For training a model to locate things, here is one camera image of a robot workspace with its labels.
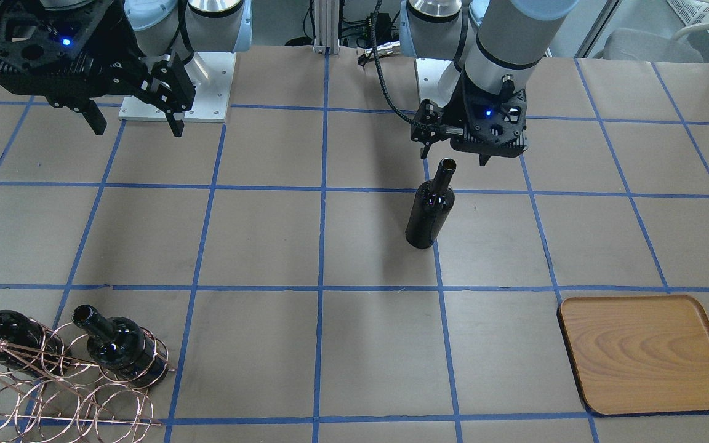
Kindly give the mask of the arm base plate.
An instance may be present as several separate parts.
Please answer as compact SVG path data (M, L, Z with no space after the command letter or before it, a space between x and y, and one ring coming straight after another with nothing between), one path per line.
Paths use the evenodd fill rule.
M463 70L463 65L451 60L416 59L415 72L419 100L422 102L424 99L430 99L445 113L450 112L452 108L447 108L447 105Z
M161 85L181 101L175 120L185 124L226 123L237 56L231 52L197 52L186 65L177 54L164 57L162 68L168 70L170 82Z

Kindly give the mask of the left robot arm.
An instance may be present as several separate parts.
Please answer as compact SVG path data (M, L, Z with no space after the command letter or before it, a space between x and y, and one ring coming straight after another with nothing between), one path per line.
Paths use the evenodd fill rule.
M575 1L403 1L402 53L447 60L439 79L446 99L424 98L410 138L425 159L434 143L492 157L515 158L527 148L526 85Z

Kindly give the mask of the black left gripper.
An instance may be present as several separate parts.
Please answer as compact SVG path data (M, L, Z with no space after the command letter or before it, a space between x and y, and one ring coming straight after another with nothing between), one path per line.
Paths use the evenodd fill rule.
M414 123L435 127L430 131L411 127L411 140L423 143L421 158L425 159L431 144L450 141L453 150L475 153L481 166L493 156L515 158L527 149L526 90L521 89L500 102L500 96L481 90L458 86L444 107L423 99Z

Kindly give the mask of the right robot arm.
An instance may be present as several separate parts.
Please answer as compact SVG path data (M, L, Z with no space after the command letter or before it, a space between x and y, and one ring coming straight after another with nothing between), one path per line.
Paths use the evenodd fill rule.
M82 115L124 96L123 119L222 122L236 53L252 44L249 1L12 1L0 20L0 85Z

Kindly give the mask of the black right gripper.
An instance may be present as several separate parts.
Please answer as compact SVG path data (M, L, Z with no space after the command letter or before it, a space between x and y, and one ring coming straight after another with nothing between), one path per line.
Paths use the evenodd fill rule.
M181 101L161 85L170 82L164 57L175 54L141 50L123 1L14 1L0 22L0 85L81 114L97 135L107 122L95 99L105 95L152 105L182 135L185 124L174 118Z

